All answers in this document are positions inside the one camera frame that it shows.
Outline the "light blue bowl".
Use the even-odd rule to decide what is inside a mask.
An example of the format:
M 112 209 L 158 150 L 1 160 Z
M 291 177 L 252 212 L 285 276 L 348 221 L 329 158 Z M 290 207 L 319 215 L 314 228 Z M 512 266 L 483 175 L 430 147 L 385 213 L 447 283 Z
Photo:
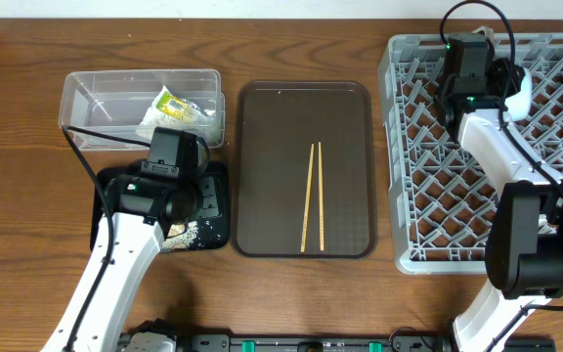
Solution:
M 527 68 L 518 66 L 515 72 L 522 75 L 519 89 L 516 93 L 508 95 L 505 100 L 505 105 L 507 107 L 507 112 L 510 115 L 510 120 L 518 122 L 529 115 L 533 100 L 533 79 Z

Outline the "pile of rice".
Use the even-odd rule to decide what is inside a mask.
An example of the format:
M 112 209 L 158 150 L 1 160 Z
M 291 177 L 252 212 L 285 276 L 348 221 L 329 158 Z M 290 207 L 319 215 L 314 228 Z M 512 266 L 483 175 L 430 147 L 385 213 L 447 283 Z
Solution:
M 208 248 L 211 245 L 211 239 L 208 237 L 210 230 L 209 220 L 172 225 L 160 251 L 175 252 Z

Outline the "white napkin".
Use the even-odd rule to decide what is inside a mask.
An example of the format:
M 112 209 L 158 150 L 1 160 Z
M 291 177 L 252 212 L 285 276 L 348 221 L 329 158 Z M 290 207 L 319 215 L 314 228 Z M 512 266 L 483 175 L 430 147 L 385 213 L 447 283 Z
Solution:
M 163 91 L 170 92 L 166 86 L 163 86 L 158 95 Z M 161 113 L 152 106 L 152 103 L 151 106 L 147 109 L 142 121 L 139 124 L 139 127 L 137 128 L 137 134 L 139 136 L 148 139 L 152 137 L 152 132 L 145 131 L 145 127 L 165 127 L 196 134 L 197 136 L 203 137 L 208 144 L 216 143 L 221 138 L 218 119 L 216 118 L 216 113 L 214 110 L 204 110 L 200 105 L 198 105 L 206 114 L 213 118 L 211 124 L 189 124 L 180 121 L 171 122 L 168 119 L 163 118 Z

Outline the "yellow green snack wrapper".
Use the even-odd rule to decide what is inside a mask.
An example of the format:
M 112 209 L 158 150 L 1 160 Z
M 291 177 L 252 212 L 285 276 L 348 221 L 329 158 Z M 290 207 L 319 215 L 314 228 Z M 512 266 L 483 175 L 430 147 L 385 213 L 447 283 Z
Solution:
M 197 104 L 190 100 L 178 98 L 168 91 L 161 92 L 152 106 L 162 117 L 169 121 L 180 121 L 189 124 L 211 124 L 213 118 L 206 114 Z

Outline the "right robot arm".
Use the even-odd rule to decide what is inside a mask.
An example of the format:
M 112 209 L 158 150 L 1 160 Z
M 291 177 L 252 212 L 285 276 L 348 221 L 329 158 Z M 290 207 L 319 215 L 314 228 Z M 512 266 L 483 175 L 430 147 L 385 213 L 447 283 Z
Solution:
M 530 72 L 498 58 L 479 32 L 445 39 L 434 96 L 438 121 L 470 153 L 496 190 L 485 249 L 488 276 L 453 321 L 457 351 L 500 351 L 536 310 L 563 295 L 563 174 L 547 164 L 515 124 L 533 100 Z

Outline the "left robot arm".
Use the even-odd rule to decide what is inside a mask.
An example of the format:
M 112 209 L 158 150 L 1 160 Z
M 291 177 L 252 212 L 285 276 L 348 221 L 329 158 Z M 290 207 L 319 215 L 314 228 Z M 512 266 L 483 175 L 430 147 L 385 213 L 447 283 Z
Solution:
M 202 238 L 205 220 L 187 224 L 163 243 L 157 224 L 139 215 L 116 213 L 98 222 L 89 263 L 45 351 L 113 351 L 142 278 L 162 251 L 186 249 Z

